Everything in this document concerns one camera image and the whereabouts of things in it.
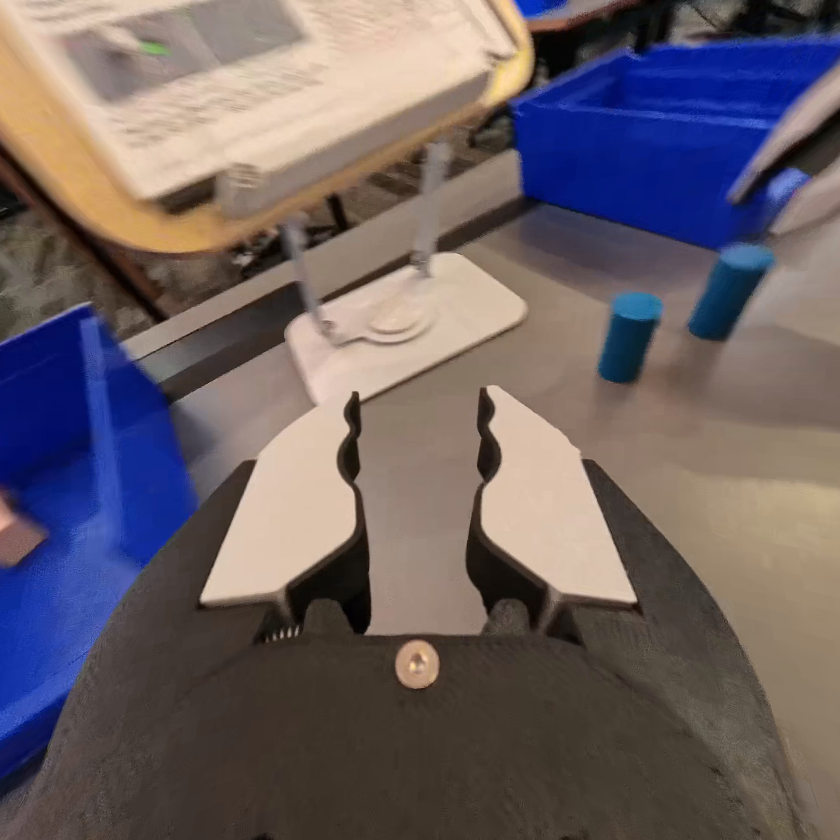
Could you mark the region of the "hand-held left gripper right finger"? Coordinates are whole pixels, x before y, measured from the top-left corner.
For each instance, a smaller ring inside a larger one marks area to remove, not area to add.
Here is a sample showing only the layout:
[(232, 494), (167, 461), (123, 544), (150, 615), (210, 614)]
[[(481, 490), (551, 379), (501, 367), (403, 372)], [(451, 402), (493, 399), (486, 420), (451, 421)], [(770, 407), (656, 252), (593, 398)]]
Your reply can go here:
[(497, 385), (480, 389), (476, 426), (467, 574), (487, 616), (518, 602), (532, 630), (556, 634), (571, 606), (636, 611), (581, 451)]

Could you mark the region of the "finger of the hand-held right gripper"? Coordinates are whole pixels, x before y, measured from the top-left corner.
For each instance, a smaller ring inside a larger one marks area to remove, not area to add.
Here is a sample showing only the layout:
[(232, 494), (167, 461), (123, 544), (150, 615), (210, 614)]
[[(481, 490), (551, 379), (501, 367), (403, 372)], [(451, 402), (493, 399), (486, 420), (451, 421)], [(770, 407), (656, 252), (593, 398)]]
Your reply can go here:
[(770, 226), (771, 236), (812, 228), (838, 213), (839, 174), (820, 174), (797, 189)]
[(728, 191), (730, 204), (742, 203), (760, 177), (839, 112), (839, 73), (827, 72), (782, 114), (781, 120), (742, 169)]

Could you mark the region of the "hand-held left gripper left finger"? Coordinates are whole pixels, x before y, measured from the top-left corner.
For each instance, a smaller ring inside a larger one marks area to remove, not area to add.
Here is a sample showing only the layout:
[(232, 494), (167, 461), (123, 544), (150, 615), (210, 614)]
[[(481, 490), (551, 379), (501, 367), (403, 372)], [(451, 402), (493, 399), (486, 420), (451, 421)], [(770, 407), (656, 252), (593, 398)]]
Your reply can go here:
[(371, 624), (370, 544), (361, 471), (361, 398), (316, 406), (257, 456), (199, 598), (204, 608), (272, 606), (301, 627), (310, 604), (339, 604), (352, 631)]

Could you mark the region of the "blue wooden cylinder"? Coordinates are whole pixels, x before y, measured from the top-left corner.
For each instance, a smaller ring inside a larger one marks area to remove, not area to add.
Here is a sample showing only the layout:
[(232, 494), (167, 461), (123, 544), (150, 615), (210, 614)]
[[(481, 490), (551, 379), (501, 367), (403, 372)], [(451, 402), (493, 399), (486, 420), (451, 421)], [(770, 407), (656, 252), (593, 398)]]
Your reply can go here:
[(638, 379), (663, 310), (663, 302), (646, 292), (624, 292), (612, 300), (597, 367), (603, 380), (627, 384)]
[(700, 340), (726, 340), (773, 266), (774, 254), (765, 245), (737, 243), (723, 248), (689, 317), (689, 333)]

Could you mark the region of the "blue plastic bin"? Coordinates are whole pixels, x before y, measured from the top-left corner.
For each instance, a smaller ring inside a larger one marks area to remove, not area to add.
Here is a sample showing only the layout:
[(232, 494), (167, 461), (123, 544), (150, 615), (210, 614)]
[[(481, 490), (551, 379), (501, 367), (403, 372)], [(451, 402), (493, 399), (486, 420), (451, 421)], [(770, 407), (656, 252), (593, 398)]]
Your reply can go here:
[(1, 776), (46, 750), (88, 651), (198, 507), (165, 396), (88, 304), (2, 342), (2, 489), (46, 540), (1, 573)]
[(838, 54), (814, 35), (616, 49), (513, 102), (522, 190), (707, 249), (760, 237), (813, 179), (769, 141)]

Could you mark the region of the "natural wooden arch block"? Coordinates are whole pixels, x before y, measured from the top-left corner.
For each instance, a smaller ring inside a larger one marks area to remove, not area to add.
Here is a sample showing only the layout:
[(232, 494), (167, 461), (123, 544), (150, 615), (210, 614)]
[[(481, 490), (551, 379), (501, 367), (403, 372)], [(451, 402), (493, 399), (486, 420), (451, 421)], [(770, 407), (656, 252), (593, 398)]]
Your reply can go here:
[(1, 568), (11, 569), (47, 541), (48, 531), (1, 489)]

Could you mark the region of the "white document stand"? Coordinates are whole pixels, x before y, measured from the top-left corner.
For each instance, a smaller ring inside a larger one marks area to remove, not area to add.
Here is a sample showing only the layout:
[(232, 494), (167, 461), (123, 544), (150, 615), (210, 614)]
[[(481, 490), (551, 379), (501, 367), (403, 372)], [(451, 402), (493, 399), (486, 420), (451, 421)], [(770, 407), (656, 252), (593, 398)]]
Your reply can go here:
[[(466, 257), (439, 253), (438, 222), (450, 161), (449, 135), (519, 94), (533, 48), (514, 2), (490, 2), (514, 42), (474, 103), (426, 127), (357, 154), (350, 142), (324, 158), (339, 167), (287, 195), (291, 177), (253, 165), (200, 182), (157, 203), (129, 194), (70, 117), (63, 102), (2, 35), (2, 138), (63, 210), (94, 235), (146, 255), (202, 256), (280, 225), (307, 314), (285, 331), (312, 401), (350, 391), (362, 400), (391, 390), (518, 326), (526, 303)], [(336, 301), (321, 304), (307, 277), (302, 211), (426, 144), (410, 265)]]

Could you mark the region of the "black office chair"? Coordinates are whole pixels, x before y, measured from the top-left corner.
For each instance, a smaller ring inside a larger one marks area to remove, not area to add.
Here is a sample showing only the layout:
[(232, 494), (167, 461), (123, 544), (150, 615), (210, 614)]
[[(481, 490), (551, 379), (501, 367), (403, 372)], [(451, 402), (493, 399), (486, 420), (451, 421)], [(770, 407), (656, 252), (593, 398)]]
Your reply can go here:
[[(351, 223), (339, 194), (329, 195), (325, 201), (329, 220), (324, 224), (305, 221), (303, 242), (305, 247), (321, 245), (351, 229)], [(273, 268), (287, 259), (279, 227), (262, 232), (236, 246), (230, 252), (233, 265), (241, 277), (248, 279)]]

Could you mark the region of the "printed instruction sheet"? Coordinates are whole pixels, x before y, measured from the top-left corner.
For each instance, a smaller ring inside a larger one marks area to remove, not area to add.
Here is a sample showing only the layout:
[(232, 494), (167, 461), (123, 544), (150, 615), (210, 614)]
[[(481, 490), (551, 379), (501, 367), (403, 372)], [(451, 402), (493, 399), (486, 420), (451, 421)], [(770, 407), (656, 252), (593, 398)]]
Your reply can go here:
[(480, 99), (512, 35), (490, 2), (2, 2), (2, 35), (126, 191), (248, 165), (295, 192)]

